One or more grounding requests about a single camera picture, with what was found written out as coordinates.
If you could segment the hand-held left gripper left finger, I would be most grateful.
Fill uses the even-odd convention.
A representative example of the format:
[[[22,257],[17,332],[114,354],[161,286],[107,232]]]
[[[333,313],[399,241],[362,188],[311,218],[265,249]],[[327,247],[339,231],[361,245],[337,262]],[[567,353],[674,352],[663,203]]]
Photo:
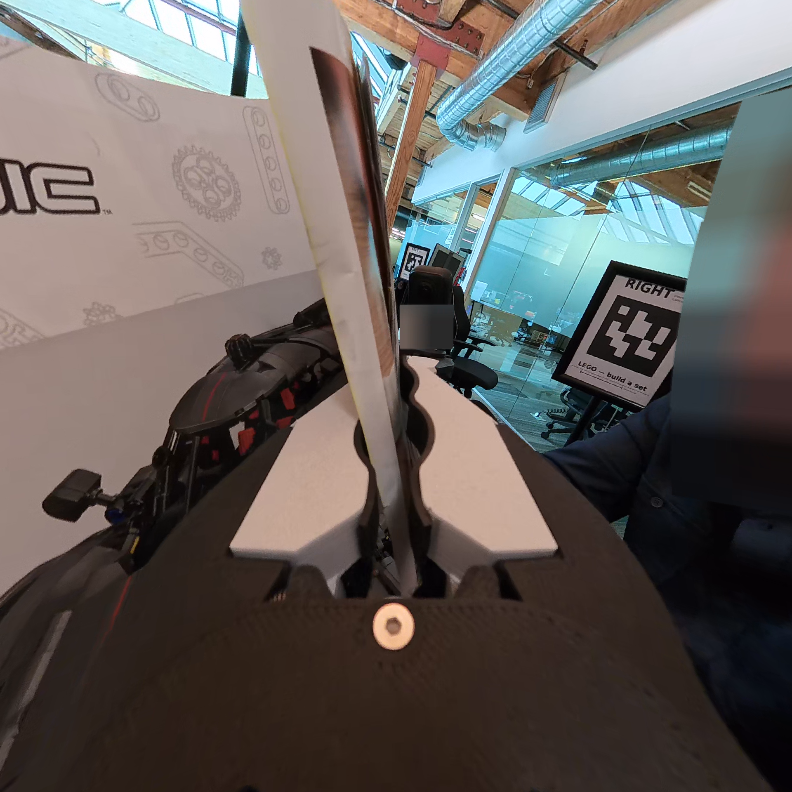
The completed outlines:
[[[349,387],[296,421],[231,541],[233,556],[314,566],[338,587],[371,553],[378,494],[356,449],[357,425]]]

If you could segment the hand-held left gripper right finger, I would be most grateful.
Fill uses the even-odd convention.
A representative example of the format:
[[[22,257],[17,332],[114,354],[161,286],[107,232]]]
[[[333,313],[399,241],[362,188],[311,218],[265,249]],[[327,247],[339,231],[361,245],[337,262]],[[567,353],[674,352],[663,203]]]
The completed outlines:
[[[474,566],[548,558],[558,544],[518,470],[500,425],[436,373],[437,362],[407,356],[414,399],[430,440],[417,469],[429,512],[429,557],[461,580]]]

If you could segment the lego instruction booklet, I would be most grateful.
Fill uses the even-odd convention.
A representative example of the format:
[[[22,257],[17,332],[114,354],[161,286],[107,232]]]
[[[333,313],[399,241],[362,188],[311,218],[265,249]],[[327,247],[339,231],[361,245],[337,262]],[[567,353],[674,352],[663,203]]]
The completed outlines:
[[[416,583],[368,70],[242,2],[268,99],[2,42],[2,790],[408,790],[368,596]],[[332,586],[230,545],[342,387],[378,494]]]

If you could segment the black office chair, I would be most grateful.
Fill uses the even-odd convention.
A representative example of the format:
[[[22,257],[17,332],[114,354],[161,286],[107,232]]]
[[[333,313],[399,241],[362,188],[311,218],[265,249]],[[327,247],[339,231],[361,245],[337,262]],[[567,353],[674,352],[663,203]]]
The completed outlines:
[[[592,396],[584,391],[567,387],[561,392],[560,400],[563,407],[547,411],[550,420],[547,423],[547,428],[540,434],[542,439],[549,440],[554,433],[571,434],[592,401]],[[583,438],[587,439],[601,431],[608,430],[630,414],[630,410],[624,410],[609,402],[602,403],[593,414],[591,425],[585,431]]]
[[[483,351],[481,345],[494,345],[483,337],[473,337],[469,342],[471,323],[464,306],[464,295],[459,285],[452,287],[454,307],[454,342],[450,351],[453,361],[453,371],[450,375],[450,384],[461,392],[465,398],[472,398],[473,389],[480,387],[491,391],[499,382],[498,375],[484,363],[470,359],[472,351]]]

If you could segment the black framed marker sign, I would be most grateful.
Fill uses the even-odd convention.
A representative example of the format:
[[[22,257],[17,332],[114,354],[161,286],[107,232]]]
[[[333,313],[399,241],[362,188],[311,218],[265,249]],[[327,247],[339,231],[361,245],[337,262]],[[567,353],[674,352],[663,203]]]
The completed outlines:
[[[641,410],[668,382],[687,280],[610,262],[552,378]]]

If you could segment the person's dark blue jacket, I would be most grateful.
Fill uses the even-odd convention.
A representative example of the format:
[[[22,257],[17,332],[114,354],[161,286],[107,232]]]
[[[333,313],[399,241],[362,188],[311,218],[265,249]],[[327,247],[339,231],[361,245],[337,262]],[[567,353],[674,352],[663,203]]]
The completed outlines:
[[[608,520],[659,591],[702,684],[775,790],[791,788],[790,518],[681,497],[670,395],[544,454]]]

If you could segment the black metal pole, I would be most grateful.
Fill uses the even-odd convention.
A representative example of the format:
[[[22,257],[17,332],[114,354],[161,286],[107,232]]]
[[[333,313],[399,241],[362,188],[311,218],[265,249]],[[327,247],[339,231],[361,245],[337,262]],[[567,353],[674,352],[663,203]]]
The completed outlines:
[[[250,75],[251,42],[245,27],[242,3],[239,3],[239,6],[231,76],[231,95],[246,97]]]

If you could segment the wooden post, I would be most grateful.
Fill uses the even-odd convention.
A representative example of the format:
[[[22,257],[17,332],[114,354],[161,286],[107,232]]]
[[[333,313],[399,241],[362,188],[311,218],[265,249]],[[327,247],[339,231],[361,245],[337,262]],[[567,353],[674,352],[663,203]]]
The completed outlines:
[[[412,67],[415,66],[417,74],[414,77],[405,107],[391,169],[385,185],[386,237],[390,236],[398,211],[417,137],[429,103],[431,88],[434,85],[437,72],[443,71],[447,64],[448,52],[444,46],[439,45],[424,33],[420,33],[410,65],[403,70],[403,74],[409,77]]]

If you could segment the silver air duct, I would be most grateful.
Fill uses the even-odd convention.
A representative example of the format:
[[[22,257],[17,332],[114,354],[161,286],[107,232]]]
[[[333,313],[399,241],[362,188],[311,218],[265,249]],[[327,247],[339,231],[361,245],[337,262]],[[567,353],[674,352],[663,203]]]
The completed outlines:
[[[597,4],[544,1],[527,7],[467,79],[439,105],[436,123],[445,138],[469,151],[478,146],[496,151],[504,141],[505,129],[490,122],[470,124],[467,116],[550,45],[595,70],[596,64],[567,46],[560,36]]]

